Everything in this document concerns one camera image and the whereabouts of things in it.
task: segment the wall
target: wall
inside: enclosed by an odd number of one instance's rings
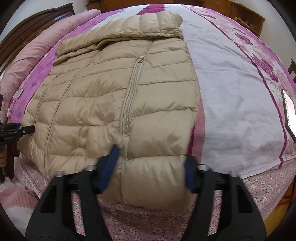
[[[288,68],[296,61],[296,42],[287,25],[267,0],[233,0],[265,18],[260,39],[268,45]]]
[[[73,3],[75,14],[86,10],[87,0],[26,0],[14,13],[7,25],[5,26],[0,41],[21,21],[29,16],[46,9],[63,6],[67,3]]]

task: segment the beige puffer jacket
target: beige puffer jacket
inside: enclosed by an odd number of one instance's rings
[[[121,157],[105,200],[188,208],[183,164],[200,90],[182,21],[147,13],[64,41],[24,115],[22,126],[36,130],[19,150],[50,178],[95,164],[117,144]]]

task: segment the human hand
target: human hand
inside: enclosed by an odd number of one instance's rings
[[[7,144],[4,149],[0,152],[0,167],[5,167],[7,164]]]

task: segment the zipper pull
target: zipper pull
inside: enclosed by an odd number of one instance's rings
[[[139,58],[138,58],[138,63],[142,63],[144,61],[144,56],[141,55]]]

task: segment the pink pillow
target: pink pillow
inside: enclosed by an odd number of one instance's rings
[[[41,58],[62,37],[99,14],[101,14],[100,10],[92,9],[58,21],[44,30],[20,51],[6,68],[0,82],[0,94],[4,96],[0,111],[0,121],[2,123],[7,121],[7,111],[11,98]]]

